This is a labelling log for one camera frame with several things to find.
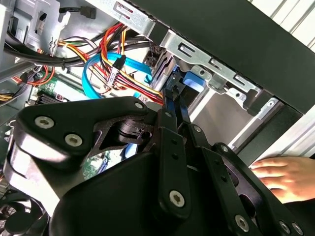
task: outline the black panel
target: black panel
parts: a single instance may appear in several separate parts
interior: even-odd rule
[[[245,164],[250,165],[301,116],[289,106],[283,106],[260,130],[257,130],[256,136],[238,153],[238,156]]]
[[[132,2],[301,113],[315,104],[314,53],[248,1]]]

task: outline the fan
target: fan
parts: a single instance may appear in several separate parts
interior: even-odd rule
[[[24,193],[10,189],[0,199],[1,236],[42,236],[48,222],[41,204]]]

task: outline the cable tie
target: cable tie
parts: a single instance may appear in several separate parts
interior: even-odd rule
[[[61,69],[62,69],[62,70],[65,70],[65,58],[63,58],[63,64],[62,64],[62,66],[61,66]]]

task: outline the metal bracket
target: metal bracket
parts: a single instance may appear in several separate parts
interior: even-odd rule
[[[259,87],[250,83],[241,75],[238,75],[236,72],[221,64],[212,56],[198,49],[171,30],[168,31],[160,46],[166,48],[167,51],[187,63],[205,66],[236,87],[240,88],[242,91],[249,92],[253,89],[257,91],[257,93],[261,92]]]
[[[25,43],[54,55],[61,30],[68,24],[71,14],[67,12],[59,22],[60,3],[56,0],[17,0],[15,7],[33,16]],[[44,23],[40,20],[43,14],[46,14]]]
[[[247,99],[246,94],[238,91],[236,88],[230,88],[226,91],[226,94],[232,97],[244,110],[244,102]]]
[[[263,119],[267,114],[268,112],[271,111],[271,109],[273,109],[273,107],[279,102],[278,99],[272,97],[267,103],[266,105],[264,105],[260,112],[258,113],[257,115],[257,118],[258,119]]]
[[[150,35],[156,24],[145,13],[123,0],[86,1],[146,37]]]

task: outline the bolt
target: bolt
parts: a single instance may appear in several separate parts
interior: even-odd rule
[[[183,195],[176,190],[173,190],[169,193],[169,199],[177,207],[183,207],[185,204]]]
[[[289,227],[288,227],[283,221],[279,221],[279,223],[280,223],[281,227],[283,228],[283,230],[284,230],[287,234],[291,233]]]
[[[292,226],[294,227],[295,231],[299,234],[299,235],[303,235],[303,231],[301,230],[301,228],[295,224],[295,223],[292,223]]]
[[[64,140],[68,145],[72,147],[81,146],[83,143],[81,137],[76,134],[68,134]]]
[[[201,133],[201,129],[200,129],[197,125],[195,125],[193,128],[194,128],[198,133]]]
[[[171,117],[171,118],[173,117],[172,114],[170,114],[169,112],[165,112],[165,114],[166,114],[168,117]]]
[[[44,77],[43,73],[41,73],[41,72],[38,72],[38,73],[36,74],[36,76],[39,77],[39,78],[43,78],[43,77]]]
[[[272,107],[272,106],[274,106],[275,105],[275,101],[270,101],[269,103],[268,103],[268,107]]]
[[[42,129],[50,129],[55,125],[55,122],[49,117],[37,117],[35,124]]]
[[[228,149],[227,149],[226,146],[221,145],[221,148],[222,148],[223,151],[228,152]]]
[[[143,108],[142,104],[140,104],[140,103],[138,103],[138,102],[136,102],[135,105],[136,105],[136,107],[139,108],[139,109],[142,109],[142,108]]]
[[[236,222],[237,226],[240,227],[244,232],[248,232],[250,230],[250,227],[249,227],[247,221],[241,215],[235,216],[235,222]]]

